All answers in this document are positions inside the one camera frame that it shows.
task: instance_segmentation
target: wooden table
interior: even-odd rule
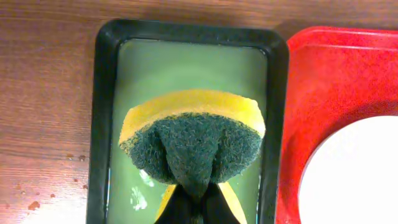
[[[0,223],[85,222],[94,40],[105,21],[271,28],[287,39],[314,25],[398,29],[397,15],[394,0],[0,1]]]

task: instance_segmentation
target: green scouring pad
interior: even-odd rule
[[[225,182],[256,159],[265,131],[256,101],[185,90],[130,109],[119,145],[138,169],[199,200],[209,182]]]

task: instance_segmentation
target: white plate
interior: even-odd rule
[[[302,224],[398,223],[398,116],[357,121],[315,150],[298,193]]]

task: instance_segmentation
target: wood grain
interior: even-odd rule
[[[107,20],[268,28],[287,39],[314,25],[398,29],[397,15],[394,0],[0,0],[0,222],[85,222],[93,47]]]

